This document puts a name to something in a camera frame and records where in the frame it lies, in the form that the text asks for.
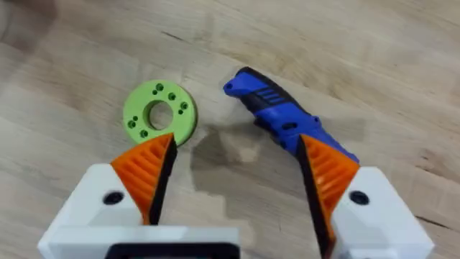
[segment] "black screw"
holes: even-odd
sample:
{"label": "black screw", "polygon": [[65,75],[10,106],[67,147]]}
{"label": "black screw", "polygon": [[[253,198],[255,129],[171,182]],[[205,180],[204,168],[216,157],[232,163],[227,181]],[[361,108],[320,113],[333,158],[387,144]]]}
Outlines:
{"label": "black screw", "polygon": [[108,194],[105,195],[105,197],[103,198],[102,202],[105,204],[105,205],[115,205],[117,203],[119,203],[120,201],[122,201],[124,198],[124,194],[120,191],[112,191]]}
{"label": "black screw", "polygon": [[164,87],[161,83],[158,83],[158,84],[157,84],[157,90],[158,90],[158,91],[163,91],[164,88],[165,88],[165,87]]}
{"label": "black screw", "polygon": [[352,191],[350,193],[350,199],[355,203],[355,204],[358,204],[358,205],[368,205],[370,200],[369,200],[369,197],[367,196],[367,194],[365,194],[364,192],[362,191]]}

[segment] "orange fin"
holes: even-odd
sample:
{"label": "orange fin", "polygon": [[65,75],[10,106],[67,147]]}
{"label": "orange fin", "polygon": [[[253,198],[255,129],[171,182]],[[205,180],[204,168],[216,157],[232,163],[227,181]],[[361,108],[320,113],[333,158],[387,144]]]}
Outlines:
{"label": "orange fin", "polygon": [[177,155],[172,133],[148,140],[111,162],[142,213],[144,224],[158,224],[167,180]]}
{"label": "orange fin", "polygon": [[359,164],[337,149],[307,135],[300,136],[297,159],[302,167],[308,203],[323,258],[335,243],[332,213]]}

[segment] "screw hole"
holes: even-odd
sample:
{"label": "screw hole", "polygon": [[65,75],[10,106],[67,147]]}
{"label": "screw hole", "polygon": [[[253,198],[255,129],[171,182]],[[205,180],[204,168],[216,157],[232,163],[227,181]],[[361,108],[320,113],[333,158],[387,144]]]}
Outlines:
{"label": "screw hole", "polygon": [[167,95],[167,98],[171,101],[174,101],[175,100],[175,94],[174,93],[170,93]]}
{"label": "screw hole", "polygon": [[132,129],[132,128],[134,128],[134,127],[136,127],[136,122],[129,121],[129,122],[128,122],[128,128]]}
{"label": "screw hole", "polygon": [[163,91],[164,88],[165,87],[161,83],[157,84],[157,90],[158,91]]}
{"label": "screw hole", "polygon": [[141,137],[146,137],[149,135],[149,133],[146,130],[141,130],[140,135]]}
{"label": "screw hole", "polygon": [[362,191],[352,191],[350,194],[350,199],[358,205],[368,205],[370,200],[367,194]]}
{"label": "screw hole", "polygon": [[120,191],[111,191],[108,194],[106,194],[102,202],[105,205],[115,205],[118,204],[120,201],[122,201],[124,198],[124,194]]}

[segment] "wooden table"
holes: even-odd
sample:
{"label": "wooden table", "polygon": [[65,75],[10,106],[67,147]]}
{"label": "wooden table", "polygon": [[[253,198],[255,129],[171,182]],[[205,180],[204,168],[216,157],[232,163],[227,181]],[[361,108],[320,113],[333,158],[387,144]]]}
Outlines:
{"label": "wooden table", "polygon": [[436,243],[432,258],[460,258],[460,1],[6,6],[0,257],[39,257],[37,241],[87,167],[133,146],[121,125],[129,92],[162,78],[199,110],[162,223],[239,227],[244,258],[319,258],[295,159],[221,90],[250,65],[387,174]]}

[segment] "black grip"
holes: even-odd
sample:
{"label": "black grip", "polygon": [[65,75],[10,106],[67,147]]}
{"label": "black grip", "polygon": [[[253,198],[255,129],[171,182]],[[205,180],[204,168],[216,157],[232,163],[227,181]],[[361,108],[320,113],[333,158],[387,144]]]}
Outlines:
{"label": "black grip", "polygon": [[152,204],[150,205],[149,223],[151,225],[158,225],[158,222],[160,221],[163,201],[165,200],[167,182],[169,181],[171,170],[173,169],[174,161],[177,155],[178,146],[176,145],[174,138],[172,138],[171,143],[166,150],[165,160],[163,161],[163,167],[161,168],[155,196],[153,197]]}

